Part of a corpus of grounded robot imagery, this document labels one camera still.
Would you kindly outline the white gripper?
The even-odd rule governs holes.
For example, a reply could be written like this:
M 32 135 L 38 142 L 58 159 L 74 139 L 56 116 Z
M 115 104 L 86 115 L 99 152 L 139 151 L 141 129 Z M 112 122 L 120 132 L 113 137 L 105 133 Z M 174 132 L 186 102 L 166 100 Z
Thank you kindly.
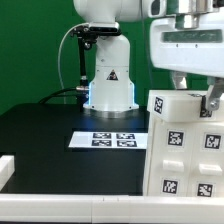
M 199 27 L 190 30 L 177 30 L 174 18 L 154 20 L 150 54 L 155 67 L 174 70 L 176 90 L 188 89 L 186 73 L 213 76 L 207 79 L 203 106 L 207 111 L 219 109 L 224 93 L 224 16 L 201 16 Z

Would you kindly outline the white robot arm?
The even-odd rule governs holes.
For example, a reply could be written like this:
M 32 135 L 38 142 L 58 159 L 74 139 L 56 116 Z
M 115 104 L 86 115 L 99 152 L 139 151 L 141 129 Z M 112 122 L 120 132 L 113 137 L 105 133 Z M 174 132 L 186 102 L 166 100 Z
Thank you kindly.
M 135 111 L 130 43 L 121 22 L 150 18 L 150 58 L 157 68 L 214 79 L 202 105 L 219 108 L 224 93 L 224 0 L 73 0 L 85 20 L 82 44 L 97 46 L 95 77 L 84 108 L 116 115 Z

